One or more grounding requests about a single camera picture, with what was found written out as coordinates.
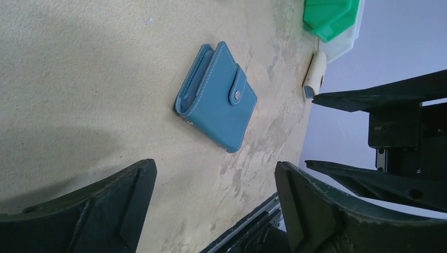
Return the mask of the blue leather card holder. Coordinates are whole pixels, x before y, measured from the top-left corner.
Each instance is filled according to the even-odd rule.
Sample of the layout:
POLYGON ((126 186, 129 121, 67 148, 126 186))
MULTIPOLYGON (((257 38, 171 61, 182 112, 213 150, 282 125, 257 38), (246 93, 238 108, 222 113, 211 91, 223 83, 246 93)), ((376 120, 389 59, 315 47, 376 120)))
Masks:
POLYGON ((201 46, 174 103, 176 113, 228 153, 241 146, 257 103, 226 42, 201 46))

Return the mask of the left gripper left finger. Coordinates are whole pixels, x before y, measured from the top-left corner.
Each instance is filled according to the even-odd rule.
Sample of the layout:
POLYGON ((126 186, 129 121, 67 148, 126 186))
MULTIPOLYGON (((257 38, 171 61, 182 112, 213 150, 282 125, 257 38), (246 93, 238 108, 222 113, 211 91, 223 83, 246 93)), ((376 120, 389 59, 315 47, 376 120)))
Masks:
POLYGON ((1 215, 1 252, 136 252, 157 177, 144 159, 56 199, 1 215))

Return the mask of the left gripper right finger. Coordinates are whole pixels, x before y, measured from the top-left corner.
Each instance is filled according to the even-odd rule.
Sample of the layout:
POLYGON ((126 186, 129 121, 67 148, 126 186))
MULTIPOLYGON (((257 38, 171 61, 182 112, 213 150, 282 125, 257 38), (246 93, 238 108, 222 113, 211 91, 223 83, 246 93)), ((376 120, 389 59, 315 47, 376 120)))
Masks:
POLYGON ((290 162, 275 181, 291 252, 446 252, 446 221, 387 209, 290 162))

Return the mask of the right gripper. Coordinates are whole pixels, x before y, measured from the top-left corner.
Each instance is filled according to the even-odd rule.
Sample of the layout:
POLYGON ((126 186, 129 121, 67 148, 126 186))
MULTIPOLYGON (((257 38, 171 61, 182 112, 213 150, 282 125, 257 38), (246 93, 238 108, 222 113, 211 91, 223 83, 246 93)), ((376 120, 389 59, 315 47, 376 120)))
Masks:
POLYGON ((307 168, 359 197, 446 212, 446 103, 422 105, 443 98, 446 70, 314 96, 317 105, 370 112, 368 145, 378 171, 316 160, 306 160, 307 168))

